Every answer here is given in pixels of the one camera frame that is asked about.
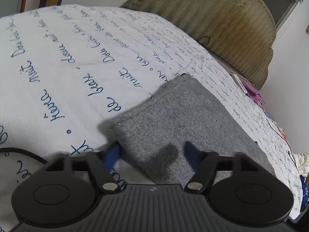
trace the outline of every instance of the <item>mattress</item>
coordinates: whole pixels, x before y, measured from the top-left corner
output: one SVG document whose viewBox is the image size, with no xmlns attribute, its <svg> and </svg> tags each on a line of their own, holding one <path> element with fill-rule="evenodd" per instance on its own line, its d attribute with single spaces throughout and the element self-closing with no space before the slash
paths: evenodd
<svg viewBox="0 0 309 232">
<path fill-rule="evenodd" d="M 207 50 L 170 22 L 123 8 L 65 5 L 1 18 L 0 31 L 0 148 L 47 160 L 105 149 L 113 141 L 110 119 L 188 73 L 258 143 L 293 192 L 290 216 L 300 213 L 302 187 L 287 144 Z M 23 155 L 0 154 L 2 230 L 18 222 L 13 190 L 40 166 Z M 115 171 L 129 183 L 151 183 L 124 161 Z"/>
</svg>

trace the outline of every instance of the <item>black cable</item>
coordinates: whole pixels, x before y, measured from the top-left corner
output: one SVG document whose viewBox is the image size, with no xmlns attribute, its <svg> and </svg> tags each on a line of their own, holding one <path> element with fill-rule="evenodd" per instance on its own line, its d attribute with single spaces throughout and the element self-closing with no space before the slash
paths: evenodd
<svg viewBox="0 0 309 232">
<path fill-rule="evenodd" d="M 267 122 L 268 122 L 270 128 L 273 129 L 273 127 L 271 126 L 271 124 L 270 124 L 270 122 L 268 121 L 267 118 L 266 118 L 266 120 L 267 120 Z M 289 146 L 289 149 L 290 149 L 290 151 L 291 151 L 291 153 L 292 153 L 292 156 L 293 156 L 293 159 L 294 159 L 294 160 L 292 159 L 292 157 L 291 157 L 291 155 L 290 155 L 290 152 L 287 151 L 287 153 L 288 153 L 288 155 L 290 156 L 290 159 L 293 161 L 295 167 L 297 168 L 296 160 L 295 160 L 295 158 L 294 158 L 293 151 L 292 151 L 292 149 L 291 149 L 289 143 L 288 143 L 288 142 L 287 142 L 275 129 L 273 129 L 273 130 L 274 130 L 274 131 L 280 136 L 280 138 L 282 138 L 282 139 L 285 141 L 285 143 Z"/>
<path fill-rule="evenodd" d="M 41 162 L 42 164 L 46 164 L 47 160 L 43 159 L 42 157 L 29 152 L 27 150 L 23 150 L 20 148 L 0 148 L 0 153 L 20 153 L 20 154 L 24 154 L 28 157 L 31 157 L 32 159 L 37 160 L 38 162 Z"/>
</svg>

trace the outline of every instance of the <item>pink fabric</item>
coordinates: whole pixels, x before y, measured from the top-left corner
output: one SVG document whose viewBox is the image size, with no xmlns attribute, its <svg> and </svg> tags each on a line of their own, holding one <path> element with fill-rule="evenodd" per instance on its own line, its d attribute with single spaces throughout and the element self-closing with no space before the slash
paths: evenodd
<svg viewBox="0 0 309 232">
<path fill-rule="evenodd" d="M 263 99 L 261 94 L 257 89 L 255 89 L 252 84 L 250 84 L 248 81 L 243 82 L 244 87 L 247 89 L 247 96 L 251 98 L 254 103 L 259 102 L 261 105 L 263 104 Z"/>
</svg>

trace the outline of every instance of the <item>beige upholstered headboard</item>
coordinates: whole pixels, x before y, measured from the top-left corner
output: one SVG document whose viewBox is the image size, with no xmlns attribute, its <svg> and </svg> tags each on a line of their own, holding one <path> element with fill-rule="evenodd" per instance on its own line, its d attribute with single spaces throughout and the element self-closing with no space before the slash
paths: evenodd
<svg viewBox="0 0 309 232">
<path fill-rule="evenodd" d="M 162 16 L 258 89 L 265 83 L 276 26 L 262 0 L 128 0 L 122 7 Z"/>
</svg>

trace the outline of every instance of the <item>folded gray cloth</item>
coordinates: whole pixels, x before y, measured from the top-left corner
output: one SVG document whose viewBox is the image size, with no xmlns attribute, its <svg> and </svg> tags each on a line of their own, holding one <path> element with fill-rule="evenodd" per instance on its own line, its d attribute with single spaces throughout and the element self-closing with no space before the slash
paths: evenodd
<svg viewBox="0 0 309 232">
<path fill-rule="evenodd" d="M 221 156 L 243 152 L 275 175 L 266 154 L 196 79 L 182 75 L 151 100 L 110 123 L 127 159 L 157 184 L 185 185 L 194 172 L 183 154 L 185 141 Z M 218 173 L 216 181 L 228 177 Z"/>
</svg>

